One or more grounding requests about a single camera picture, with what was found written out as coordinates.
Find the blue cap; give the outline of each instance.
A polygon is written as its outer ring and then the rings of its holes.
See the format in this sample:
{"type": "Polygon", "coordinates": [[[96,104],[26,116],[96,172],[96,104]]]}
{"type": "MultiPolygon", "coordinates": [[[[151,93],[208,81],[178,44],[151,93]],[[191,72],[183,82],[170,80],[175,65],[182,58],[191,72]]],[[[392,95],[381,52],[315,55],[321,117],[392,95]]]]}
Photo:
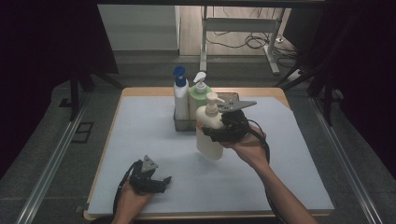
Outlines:
{"type": "Polygon", "coordinates": [[[184,67],[178,66],[174,70],[175,84],[178,87],[184,87],[186,85],[186,77],[184,76],[184,67]]]}

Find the white board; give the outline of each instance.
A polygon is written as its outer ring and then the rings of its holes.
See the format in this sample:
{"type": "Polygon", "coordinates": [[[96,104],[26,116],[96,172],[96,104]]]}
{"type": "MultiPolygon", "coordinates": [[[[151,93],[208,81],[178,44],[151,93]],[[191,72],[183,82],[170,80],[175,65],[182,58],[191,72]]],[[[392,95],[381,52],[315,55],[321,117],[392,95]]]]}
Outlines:
{"type": "MultiPolygon", "coordinates": [[[[308,209],[333,210],[292,111],[273,97],[240,99],[257,101],[243,111],[267,133],[271,166],[279,178],[308,209]]],[[[173,97],[122,97],[88,214],[112,214],[123,175],[145,155],[160,166],[152,179],[170,175],[172,181],[143,214],[271,211],[262,182],[232,149],[209,161],[196,149],[195,133],[175,131],[174,106],[173,97]]]]}

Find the bottle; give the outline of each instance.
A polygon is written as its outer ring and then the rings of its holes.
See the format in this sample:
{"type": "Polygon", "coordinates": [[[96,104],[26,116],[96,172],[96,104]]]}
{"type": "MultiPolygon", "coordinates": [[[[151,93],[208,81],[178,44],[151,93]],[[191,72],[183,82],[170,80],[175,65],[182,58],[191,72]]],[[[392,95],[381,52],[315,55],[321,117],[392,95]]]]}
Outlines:
{"type": "Polygon", "coordinates": [[[189,88],[190,119],[195,119],[195,113],[198,107],[206,105],[206,95],[208,92],[212,91],[210,87],[204,83],[205,78],[206,73],[199,72],[194,79],[194,82],[198,83],[189,88]]]}
{"type": "Polygon", "coordinates": [[[200,106],[196,111],[197,149],[210,160],[216,161],[222,157],[223,147],[213,142],[210,136],[204,135],[202,127],[223,129],[221,114],[217,103],[224,103],[215,92],[206,95],[207,105],[200,106]]]}
{"type": "Polygon", "coordinates": [[[184,76],[185,69],[183,66],[175,68],[173,76],[175,77],[174,96],[175,96],[175,125],[179,131],[188,127],[189,119],[189,81],[184,76]]]}

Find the spray bottle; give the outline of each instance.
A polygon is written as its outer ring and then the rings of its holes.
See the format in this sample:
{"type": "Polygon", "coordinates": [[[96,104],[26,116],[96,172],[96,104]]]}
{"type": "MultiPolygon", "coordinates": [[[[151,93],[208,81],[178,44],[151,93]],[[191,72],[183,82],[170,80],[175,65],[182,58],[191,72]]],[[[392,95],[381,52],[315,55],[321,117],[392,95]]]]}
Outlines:
{"type": "MultiPolygon", "coordinates": [[[[189,119],[188,89],[189,81],[184,76],[185,69],[183,66],[175,68],[173,76],[175,77],[174,95],[175,95],[175,120],[189,119]]],[[[176,122],[178,130],[187,128],[186,122],[176,122]]]]}
{"type": "Polygon", "coordinates": [[[218,103],[224,103],[215,92],[206,95],[207,105],[200,106],[196,111],[196,137],[197,149],[210,160],[216,161],[222,157],[223,147],[218,142],[213,142],[209,136],[204,135],[202,127],[223,129],[218,103]]]}
{"type": "Polygon", "coordinates": [[[199,72],[194,82],[196,85],[189,88],[189,110],[190,119],[195,119],[195,113],[200,106],[206,105],[206,95],[212,90],[208,87],[204,80],[206,78],[205,72],[199,72]]]}

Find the pump bottle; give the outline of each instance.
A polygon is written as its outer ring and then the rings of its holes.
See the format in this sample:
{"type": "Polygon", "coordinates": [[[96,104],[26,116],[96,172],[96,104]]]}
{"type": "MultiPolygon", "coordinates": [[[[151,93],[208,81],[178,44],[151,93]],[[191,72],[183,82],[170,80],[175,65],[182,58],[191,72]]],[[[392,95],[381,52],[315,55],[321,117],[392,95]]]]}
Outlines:
{"type": "Polygon", "coordinates": [[[197,149],[210,160],[216,161],[222,157],[223,147],[218,142],[213,142],[209,136],[204,135],[202,127],[223,129],[218,103],[224,103],[215,92],[206,95],[207,105],[200,106],[196,111],[196,137],[197,149]]]}
{"type": "Polygon", "coordinates": [[[184,75],[183,66],[175,68],[173,76],[175,77],[174,95],[175,95],[175,120],[177,130],[185,130],[188,127],[187,122],[178,122],[178,120],[189,119],[188,89],[189,81],[184,75]]]}
{"type": "Polygon", "coordinates": [[[198,107],[206,105],[206,95],[212,91],[204,83],[205,78],[206,73],[199,72],[194,79],[194,82],[197,84],[189,88],[190,119],[195,119],[195,113],[198,107]]]}

